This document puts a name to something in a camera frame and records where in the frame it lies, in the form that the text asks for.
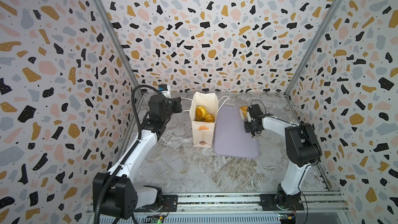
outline gray marble surface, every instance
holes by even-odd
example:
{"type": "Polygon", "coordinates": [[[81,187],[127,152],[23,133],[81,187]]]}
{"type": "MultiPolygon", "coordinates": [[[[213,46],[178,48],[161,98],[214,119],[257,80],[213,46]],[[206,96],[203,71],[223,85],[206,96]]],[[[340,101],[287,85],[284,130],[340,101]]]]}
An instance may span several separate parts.
{"type": "MultiPolygon", "coordinates": [[[[144,95],[139,117],[148,110],[151,94],[144,95]]],[[[285,98],[267,94],[217,94],[229,96],[228,105],[241,107],[260,99],[268,113],[292,120],[285,98]]],[[[192,98],[192,94],[174,93],[172,97],[192,98]]],[[[191,101],[182,99],[183,110],[191,101]]],[[[174,114],[155,147],[148,153],[135,176],[135,187],[152,185],[163,192],[272,192],[283,180],[288,165],[285,142],[264,130],[258,137],[257,159],[217,156],[213,148],[194,147],[188,112],[174,114]]],[[[319,172],[312,167],[305,177],[303,191],[326,191],[319,172]]]]}

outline purple mat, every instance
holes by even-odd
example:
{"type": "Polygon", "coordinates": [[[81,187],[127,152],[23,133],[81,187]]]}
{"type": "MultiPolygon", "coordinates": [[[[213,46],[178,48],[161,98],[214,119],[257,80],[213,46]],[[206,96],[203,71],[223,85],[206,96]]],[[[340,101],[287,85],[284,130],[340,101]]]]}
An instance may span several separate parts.
{"type": "Polygon", "coordinates": [[[239,107],[221,107],[217,114],[214,152],[219,156],[255,159],[260,155],[258,140],[245,132],[239,107]]]}

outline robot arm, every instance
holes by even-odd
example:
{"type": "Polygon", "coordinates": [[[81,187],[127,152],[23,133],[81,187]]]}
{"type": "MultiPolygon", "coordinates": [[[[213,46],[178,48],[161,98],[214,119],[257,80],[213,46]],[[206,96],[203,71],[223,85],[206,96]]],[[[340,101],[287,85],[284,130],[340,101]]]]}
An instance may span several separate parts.
{"type": "Polygon", "coordinates": [[[132,185],[138,168],[163,134],[172,114],[182,112],[181,98],[171,99],[169,86],[160,85],[159,91],[162,94],[152,95],[148,102],[149,111],[140,125],[141,139],[138,140],[137,134],[126,152],[107,173],[97,173],[93,179],[95,209],[102,187],[104,187],[110,175],[121,166],[115,179],[111,182],[111,187],[106,191],[100,208],[101,214],[129,219],[137,208],[148,205],[149,209],[157,210],[161,207],[161,188],[145,186],[141,189],[135,189],[132,185]]]}
{"type": "Polygon", "coordinates": [[[248,107],[247,116],[245,130],[252,136],[266,129],[275,132],[286,141],[289,166],[285,178],[278,186],[276,204],[281,209],[292,207],[300,199],[300,187],[306,173],[322,153],[314,130],[308,123],[296,124],[281,120],[272,114],[263,114],[258,104],[248,107]]]}

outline black mounting plate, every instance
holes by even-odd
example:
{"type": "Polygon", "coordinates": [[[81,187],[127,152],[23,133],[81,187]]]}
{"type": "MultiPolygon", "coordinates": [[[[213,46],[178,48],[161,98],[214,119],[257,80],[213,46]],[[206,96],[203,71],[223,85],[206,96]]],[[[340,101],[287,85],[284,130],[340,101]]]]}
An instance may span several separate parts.
{"type": "MultiPolygon", "coordinates": [[[[169,212],[176,212],[178,196],[177,195],[163,195],[162,203],[164,203],[163,204],[164,207],[162,210],[163,213],[167,213],[167,205],[169,206],[169,210],[168,210],[169,212]]],[[[136,209],[134,212],[152,212],[152,211],[150,211],[148,207],[143,206],[141,208],[136,209]]]]}
{"type": "MultiPolygon", "coordinates": [[[[276,206],[276,194],[261,194],[260,200],[260,206],[263,208],[263,211],[281,211],[281,209],[276,206]]],[[[304,206],[299,202],[299,200],[294,204],[296,204],[296,210],[304,210],[304,206]]]]}

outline patterned wallpaper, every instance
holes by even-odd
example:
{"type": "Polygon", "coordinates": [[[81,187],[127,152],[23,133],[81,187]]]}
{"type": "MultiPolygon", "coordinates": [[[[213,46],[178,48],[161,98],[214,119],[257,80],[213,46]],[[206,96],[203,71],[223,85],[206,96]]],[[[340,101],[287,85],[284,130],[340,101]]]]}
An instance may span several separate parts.
{"type": "Polygon", "coordinates": [[[398,0],[344,0],[289,96],[357,223],[397,223],[398,0]]]}
{"type": "Polygon", "coordinates": [[[137,80],[282,92],[333,0],[103,0],[137,80]]]}
{"type": "Polygon", "coordinates": [[[0,222],[83,223],[130,81],[90,0],[0,0],[0,222]]]}

